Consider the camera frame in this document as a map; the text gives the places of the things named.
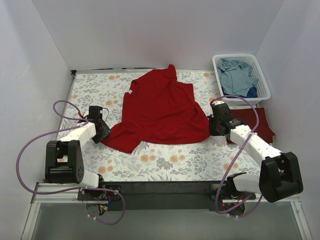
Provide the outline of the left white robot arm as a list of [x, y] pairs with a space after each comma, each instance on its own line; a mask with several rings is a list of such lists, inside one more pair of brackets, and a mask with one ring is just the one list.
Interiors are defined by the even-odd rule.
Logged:
[[70, 131], [59, 140], [49, 141], [46, 145], [45, 181], [51, 184], [75, 184], [88, 187], [89, 194], [95, 200], [106, 196], [106, 187], [99, 183], [100, 176], [85, 170], [82, 147], [87, 142], [100, 143], [112, 131], [103, 120], [103, 107], [90, 106], [88, 123], [78, 124], [78, 128]]

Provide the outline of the aluminium frame rail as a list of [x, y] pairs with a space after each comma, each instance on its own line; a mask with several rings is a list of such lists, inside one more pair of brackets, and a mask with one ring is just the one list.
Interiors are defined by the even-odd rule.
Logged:
[[[56, 192], [60, 190], [66, 190], [73, 187], [72, 185], [68, 184], [55, 184], [55, 183], [37, 183], [35, 190], [42, 191], [42, 192]], [[75, 190], [69, 190], [60, 192], [57, 194], [48, 194], [48, 195], [42, 195], [42, 194], [34, 194], [32, 196], [31, 203], [93, 203], [92, 200], [84, 200], [79, 201], [78, 198], [78, 189]], [[259, 194], [256, 194], [257, 199], [253, 200], [247, 200], [246, 202], [257, 202], [258, 198], [260, 197]], [[298, 195], [294, 195], [291, 197], [284, 198], [278, 202], [300, 202], [300, 198]]]

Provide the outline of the dark blue t shirt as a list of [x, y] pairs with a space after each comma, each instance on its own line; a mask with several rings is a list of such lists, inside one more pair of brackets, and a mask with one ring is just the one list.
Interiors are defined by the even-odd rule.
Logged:
[[241, 98], [257, 98], [257, 88], [255, 86], [251, 88], [245, 88], [236, 92], [232, 92], [231, 90], [225, 90], [222, 88], [223, 94], [226, 95], [231, 95], [231, 96], [239, 96]]

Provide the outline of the floral patterned table mat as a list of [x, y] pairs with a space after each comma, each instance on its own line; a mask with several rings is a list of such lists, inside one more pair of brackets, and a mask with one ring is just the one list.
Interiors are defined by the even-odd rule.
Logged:
[[[122, 119], [124, 94], [131, 82], [144, 71], [77, 73], [61, 127], [75, 125], [77, 111], [102, 106], [103, 117], [112, 127]], [[123, 153], [101, 143], [89, 141], [82, 148], [84, 168], [111, 182], [212, 181], [225, 172], [256, 175], [259, 165], [223, 136], [210, 137], [195, 144], [165, 145], [141, 142], [132, 153]]]

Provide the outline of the folded dark red t shirt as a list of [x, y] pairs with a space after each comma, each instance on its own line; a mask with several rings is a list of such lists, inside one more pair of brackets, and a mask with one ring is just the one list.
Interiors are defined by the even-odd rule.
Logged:
[[[259, 118], [259, 124], [258, 124], [258, 127], [255, 129], [255, 132], [265, 142], [267, 142], [268, 144], [272, 144], [275, 133], [269, 127], [269, 124], [266, 118], [265, 109], [262, 107], [262, 108], [255, 108], [255, 110]], [[234, 119], [239, 118], [243, 120], [251, 129], [255, 127], [256, 115], [251, 108], [231, 109], [230, 112]]]

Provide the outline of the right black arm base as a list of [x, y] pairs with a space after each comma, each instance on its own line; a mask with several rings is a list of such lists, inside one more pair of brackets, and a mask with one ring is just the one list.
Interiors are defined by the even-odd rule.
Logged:
[[[210, 184], [209, 187], [204, 190], [204, 193], [210, 199], [215, 200], [218, 193], [218, 187], [219, 187], [218, 184]], [[218, 199], [219, 200], [244, 200], [250, 194], [251, 193], [246, 191], [243, 192], [243, 191], [234, 190], [231, 187], [224, 184], [219, 192]]]

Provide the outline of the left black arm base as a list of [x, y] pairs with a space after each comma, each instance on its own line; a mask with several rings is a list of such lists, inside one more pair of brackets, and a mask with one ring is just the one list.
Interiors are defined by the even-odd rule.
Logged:
[[105, 190], [80, 190], [77, 195], [78, 201], [120, 201], [118, 193], [122, 193], [122, 186], [119, 184], [102, 185], [103, 189], [110, 189], [115, 193]]

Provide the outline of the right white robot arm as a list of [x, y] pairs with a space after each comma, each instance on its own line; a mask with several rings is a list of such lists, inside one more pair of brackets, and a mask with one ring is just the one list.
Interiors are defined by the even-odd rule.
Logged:
[[227, 177], [226, 192], [237, 199], [244, 192], [260, 194], [268, 202], [299, 194], [304, 190], [297, 156], [282, 152], [254, 133], [240, 118], [233, 118], [229, 106], [218, 101], [211, 104], [209, 131], [213, 136], [225, 136], [243, 147], [260, 167], [259, 174], [236, 173]]

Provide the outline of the light blue t shirt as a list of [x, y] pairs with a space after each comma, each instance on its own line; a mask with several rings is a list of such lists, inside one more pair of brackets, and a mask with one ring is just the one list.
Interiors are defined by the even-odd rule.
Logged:
[[243, 61], [221, 59], [217, 65], [217, 73], [221, 88], [237, 92], [256, 87], [258, 78], [252, 76], [253, 67]]

